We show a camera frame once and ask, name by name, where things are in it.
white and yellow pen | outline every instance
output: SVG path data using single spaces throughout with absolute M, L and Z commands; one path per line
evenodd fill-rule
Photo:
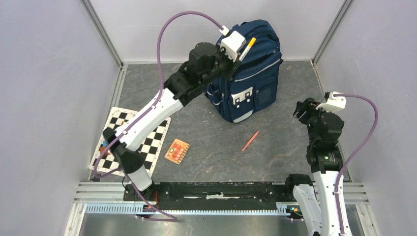
M 245 50 L 243 51 L 243 53 L 240 55 L 239 57 L 239 61 L 242 62 L 243 59 L 245 58 L 246 54 L 249 52 L 250 48 L 252 47 L 252 45 L 255 43 L 256 38 L 253 37 L 250 42 L 248 43 L 248 45 L 246 46 Z

chessboard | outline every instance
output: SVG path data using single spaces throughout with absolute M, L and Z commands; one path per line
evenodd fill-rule
M 107 118 L 104 127 L 116 129 L 117 127 L 123 125 L 125 122 L 128 122 L 130 119 L 132 119 L 136 115 L 136 113 L 137 111 L 113 107 L 110 111 L 109 117 Z M 170 122 L 171 118 L 167 118 L 166 120 L 164 120 L 156 129 L 154 129 L 146 137 L 146 139 L 142 142 L 138 149 L 138 152 L 146 155 L 144 166 L 149 176 L 152 176 L 153 170 L 155 169 L 156 162 L 158 160 L 159 153 L 161 152 L 162 144 L 164 142 Z M 94 169 L 95 162 L 106 145 L 107 142 L 105 141 L 104 137 L 101 136 L 90 162 L 90 170 Z M 118 167 L 119 162 L 117 158 L 115 158 L 110 152 L 108 152 L 99 161 L 97 171 L 107 173 L 110 170 L 116 169 Z M 121 171 L 116 171 L 113 174 L 122 177 L 124 176 L 124 173 Z

white wall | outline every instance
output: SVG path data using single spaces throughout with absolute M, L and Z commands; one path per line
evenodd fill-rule
M 353 160 L 382 236 L 417 232 L 417 1 L 354 1 L 318 62 L 326 91 L 369 97 L 379 108 L 374 136 Z M 349 99 L 340 142 L 350 154 L 373 121 L 366 103 Z
M 156 61 L 156 41 L 164 23 L 188 10 L 201 11 L 231 28 L 268 20 L 277 32 L 284 59 L 312 59 L 343 0 L 91 0 L 123 61 Z M 188 60 L 199 42 L 215 43 L 220 33 L 210 21 L 183 16 L 168 26 L 161 59 Z
M 3 0 L 0 32 L 0 235 L 60 236 L 118 68 L 79 0 Z

navy backpack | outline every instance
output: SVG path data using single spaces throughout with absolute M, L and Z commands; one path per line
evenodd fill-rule
M 256 42 L 233 79 L 220 77 L 214 80 L 207 86 L 205 96 L 225 120 L 238 123 L 275 102 L 278 69 L 283 60 L 278 36 L 267 21 L 244 22 L 233 26 L 231 31 L 234 30 L 246 38 L 241 52 L 252 37 Z

orange pencil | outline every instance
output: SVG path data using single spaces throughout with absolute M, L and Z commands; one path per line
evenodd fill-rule
M 251 142 L 256 138 L 256 136 L 259 134 L 259 130 L 256 131 L 256 133 L 252 136 L 252 138 L 250 138 L 250 140 L 247 142 L 247 144 L 243 147 L 242 151 L 245 151 L 245 149 L 247 148 L 247 146 L 249 146 L 249 144 L 251 144 Z

